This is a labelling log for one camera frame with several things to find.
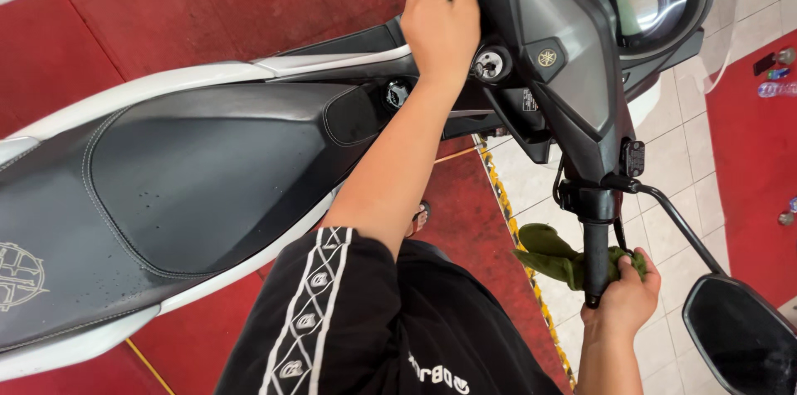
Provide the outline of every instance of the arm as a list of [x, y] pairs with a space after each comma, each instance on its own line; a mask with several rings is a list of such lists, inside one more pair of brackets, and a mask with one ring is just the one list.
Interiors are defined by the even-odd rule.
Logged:
[[354, 227], [387, 246], [394, 259], [476, 53], [479, 6], [477, 0], [406, 0], [401, 24], [420, 79], [354, 168], [322, 224]]
[[645, 256], [645, 281], [627, 256], [620, 258], [620, 280], [606, 288], [598, 309], [584, 307], [579, 395], [643, 395], [633, 337], [653, 315], [662, 279]]

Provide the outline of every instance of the seat stitching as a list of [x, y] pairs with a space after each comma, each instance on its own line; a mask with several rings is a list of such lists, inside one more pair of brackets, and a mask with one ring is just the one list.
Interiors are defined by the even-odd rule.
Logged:
[[22, 157], [24, 157], [25, 155], [30, 154], [31, 152], [36, 150], [37, 147], [39, 147], [39, 146], [41, 146], [43, 144], [44, 144], [44, 141], [40, 141], [35, 146], [31, 147], [30, 149], [26, 150], [25, 152], [23, 152], [23, 153], [21, 153], [21, 154], [19, 154], [17, 156], [15, 156], [11, 161], [9, 161], [8, 163], [4, 164], [3, 166], [0, 166], [0, 172], [5, 171], [6, 169], [9, 168], [9, 166], [11, 166], [12, 164], [18, 162]]
[[339, 145], [339, 146], [342, 146], [342, 147], [360, 145], [360, 144], [363, 144], [364, 142], [370, 140], [374, 136], [379, 135], [379, 133], [377, 132], [377, 133], [375, 133], [375, 134], [373, 134], [371, 136], [368, 136], [367, 138], [363, 138], [362, 140], [358, 140], [358, 141], [355, 141], [353, 143], [344, 143], [343, 141], [338, 140], [337, 138], [335, 138], [335, 136], [332, 134], [332, 131], [329, 129], [329, 123], [327, 122], [327, 110], [329, 109], [329, 106], [332, 105], [333, 102], [335, 102], [338, 99], [340, 99], [342, 96], [350, 93], [355, 88], [359, 88], [359, 87], [357, 85], [352, 85], [351, 87], [346, 88], [344, 91], [334, 95], [332, 99], [330, 99], [329, 101], [327, 101], [326, 104], [324, 104], [324, 110], [323, 110], [323, 112], [321, 114], [321, 116], [324, 118], [324, 130], [327, 131], [327, 135], [329, 135], [329, 137], [332, 138], [332, 141], [334, 141], [336, 145]]
[[94, 131], [94, 134], [88, 140], [88, 144], [86, 145], [86, 150], [83, 154], [83, 164], [81, 166], [81, 174], [83, 176], [83, 184], [86, 188], [86, 192], [88, 193], [88, 198], [91, 199], [94, 208], [100, 213], [100, 217], [105, 222], [105, 225], [113, 234], [114, 239], [116, 242], [122, 247], [122, 250], [125, 251], [127, 256], [129, 256], [133, 261], [137, 262], [140, 266], [152, 272], [153, 274], [165, 277], [165, 278], [202, 278], [206, 276], [215, 275], [218, 272], [208, 272], [204, 274], [180, 274], [176, 272], [170, 272], [166, 270], [161, 270], [156, 268], [155, 266], [151, 265], [141, 254], [130, 244], [128, 241], [122, 236], [121, 231], [119, 231], [118, 227], [115, 226], [115, 223], [112, 225], [113, 220], [111, 219], [110, 214], [105, 210], [105, 206], [102, 205], [100, 201], [100, 197], [96, 193], [96, 189], [93, 185], [92, 180], [92, 172], [91, 172], [91, 158], [94, 155], [94, 148], [100, 142], [100, 137], [105, 133], [108, 127], [113, 124], [121, 115], [123, 115], [132, 105], [122, 108], [114, 112], [114, 114], [110, 115], [103, 123]]
[[73, 326], [72, 328], [67, 328], [67, 329], [64, 329], [63, 331], [56, 331], [55, 333], [47, 334], [46, 336], [42, 336], [40, 338], [32, 339], [30, 341], [23, 342], [21, 344], [16, 344], [16, 345], [12, 345], [12, 346], [3, 347], [3, 348], [0, 348], [0, 353], [2, 353], [4, 351], [7, 351], [7, 350], [10, 350], [10, 349], [19, 348], [19, 347], [22, 347], [22, 346], [28, 346], [28, 345], [30, 345], [32, 343], [35, 343], [35, 342], [38, 342], [38, 341], [43, 341], [45, 339], [54, 338], [55, 336], [58, 336], [60, 334], [68, 333], [68, 332], [74, 331], [75, 329], [78, 329], [78, 328], [84, 328], [86, 326], [94, 325], [95, 323], [99, 323], [101, 321], [106, 321], [106, 320], [114, 319], [116, 317], [120, 317], [120, 316], [123, 316], [123, 315], [126, 315], [126, 314], [130, 314], [130, 313], [132, 313], [134, 311], [137, 311], [137, 310], [140, 310], [140, 309], [143, 309], [143, 308], [130, 309], [128, 311], [125, 311], [124, 313], [118, 313], [118, 314], [114, 314], [114, 315], [109, 315], [108, 317], [104, 317], [102, 319], [87, 321], [86, 323], [81, 323], [78, 326]]

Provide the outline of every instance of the mirror arm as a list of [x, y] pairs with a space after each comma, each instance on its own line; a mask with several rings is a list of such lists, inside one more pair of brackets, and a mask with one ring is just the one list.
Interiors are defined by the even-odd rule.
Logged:
[[638, 192], [642, 192], [647, 194], [648, 196], [652, 196], [656, 201], [658, 201], [664, 211], [667, 213], [681, 233], [684, 234], [686, 240], [689, 241], [689, 244], [692, 245], [692, 248], [697, 252], [697, 254], [703, 260], [706, 266], [709, 267], [709, 270], [713, 274], [722, 275], [723, 277], [727, 277], [728, 274], [722, 269], [722, 266], [714, 259], [709, 252], [709, 249], [705, 248], [703, 242], [700, 240], [695, 232], [692, 230], [686, 221], [684, 220], [681, 213], [675, 209], [675, 206], [672, 205], [672, 202], [664, 195], [661, 191], [653, 186], [643, 185], [642, 182], [636, 179], [632, 179], [626, 176], [617, 176], [615, 174], [610, 174], [606, 176], [603, 181], [601, 182], [602, 185], [610, 187], [611, 189], [620, 190], [623, 192], [628, 192], [630, 194], [636, 194]]

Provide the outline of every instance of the handlebar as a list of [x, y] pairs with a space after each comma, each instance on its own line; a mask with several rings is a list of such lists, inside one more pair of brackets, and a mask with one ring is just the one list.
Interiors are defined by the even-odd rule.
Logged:
[[584, 298], [596, 309], [609, 286], [609, 226], [584, 223]]

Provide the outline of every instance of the yellow black tape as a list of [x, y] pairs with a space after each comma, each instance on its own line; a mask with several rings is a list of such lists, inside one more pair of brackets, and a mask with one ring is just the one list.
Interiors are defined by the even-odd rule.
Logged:
[[[518, 236], [517, 221], [515, 221], [515, 219], [512, 217], [512, 205], [509, 204], [509, 197], [506, 196], [504, 186], [498, 179], [496, 166], [493, 164], [493, 154], [487, 152], [486, 148], [479, 149], [479, 153], [482, 155], [482, 162], [484, 162], [484, 168], [487, 169], [487, 173], [490, 177], [490, 183], [493, 185], [493, 191], [498, 197], [498, 204], [501, 206], [501, 211], [503, 211], [504, 220], [506, 220], [507, 227], [509, 228], [509, 234], [512, 236], [513, 243], [515, 244], [516, 248], [526, 251]], [[536, 272], [530, 267], [523, 267], [526, 270], [528, 282], [532, 284], [532, 288], [534, 289], [534, 296], [537, 298], [537, 302], [540, 304], [540, 309], [542, 310], [543, 317], [545, 318], [545, 323], [548, 324], [548, 332], [551, 333], [551, 338], [553, 339], [554, 346], [556, 347], [556, 352], [559, 354], [559, 359], [562, 360], [564, 372], [567, 375], [567, 379], [570, 380], [570, 387], [571, 389], [575, 389], [575, 375], [573, 374], [573, 369], [570, 368], [570, 362], [567, 360], [567, 355], [559, 345], [559, 337], [556, 336], [556, 328], [553, 324], [551, 313], [548, 312], [548, 305], [546, 305], [543, 301], [543, 294], [540, 291], [540, 288], [537, 286], [537, 281], [534, 279]]]

